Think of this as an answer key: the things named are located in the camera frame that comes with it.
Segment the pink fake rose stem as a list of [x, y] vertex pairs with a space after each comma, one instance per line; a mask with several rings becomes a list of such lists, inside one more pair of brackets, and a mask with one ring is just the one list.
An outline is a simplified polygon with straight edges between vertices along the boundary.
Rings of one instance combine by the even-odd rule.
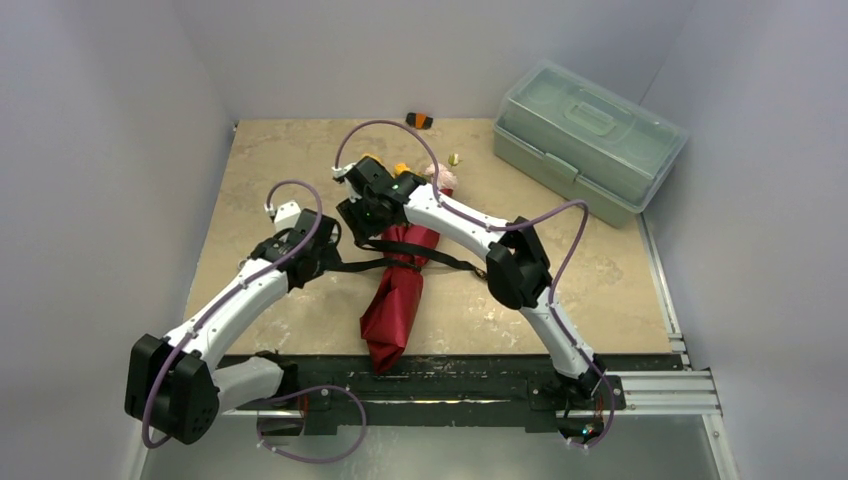
[[428, 165], [423, 176], [429, 181], [435, 181], [438, 190], [451, 196], [459, 185], [459, 180], [453, 169], [459, 165], [461, 158], [458, 153], [452, 153], [446, 163], [439, 163], [438, 167]]

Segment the dark red wrapping paper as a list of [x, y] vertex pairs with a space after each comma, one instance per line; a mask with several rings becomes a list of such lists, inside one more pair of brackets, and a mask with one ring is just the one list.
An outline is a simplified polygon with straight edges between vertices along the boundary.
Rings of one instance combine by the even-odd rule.
[[429, 260], [421, 255], [386, 253], [386, 258], [413, 264], [413, 269], [390, 266], [360, 317], [374, 372], [384, 374], [403, 355], [421, 301], [424, 278], [420, 271]]

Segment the yellow fake flower stem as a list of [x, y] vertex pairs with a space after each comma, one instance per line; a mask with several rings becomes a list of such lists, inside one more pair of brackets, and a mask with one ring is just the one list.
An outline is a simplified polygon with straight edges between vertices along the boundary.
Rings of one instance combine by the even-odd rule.
[[388, 165], [384, 162], [379, 156], [365, 153], [362, 157], [362, 160], [370, 159], [376, 162], [381, 168], [386, 170], [392, 177], [398, 177], [399, 175], [405, 172], [412, 172], [412, 169], [406, 163], [396, 163], [394, 165]]

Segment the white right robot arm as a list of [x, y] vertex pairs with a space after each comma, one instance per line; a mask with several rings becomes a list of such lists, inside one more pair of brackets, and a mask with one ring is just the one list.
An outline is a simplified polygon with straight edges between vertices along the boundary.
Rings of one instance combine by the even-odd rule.
[[[601, 391], [605, 368], [582, 340], [556, 296], [550, 260], [532, 223], [487, 216], [445, 197], [413, 172], [391, 174], [376, 159], [332, 170], [348, 189], [337, 211], [363, 249], [421, 256], [485, 280], [491, 296], [520, 312], [542, 340], [562, 386], [564, 399], [584, 407]], [[484, 261], [485, 267], [460, 261], [430, 247], [380, 239], [390, 227], [423, 227], [448, 238]]]

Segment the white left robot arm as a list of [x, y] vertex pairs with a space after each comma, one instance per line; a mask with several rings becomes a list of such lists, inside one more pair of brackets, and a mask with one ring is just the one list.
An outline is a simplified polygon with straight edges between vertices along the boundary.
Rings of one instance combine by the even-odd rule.
[[191, 444], [227, 410], [260, 399], [284, 409], [297, 399], [296, 368], [275, 354], [220, 365], [262, 313], [340, 259], [336, 219], [290, 201], [277, 208], [273, 224], [274, 234], [206, 306], [167, 334], [145, 334], [133, 345], [124, 411], [146, 431]]

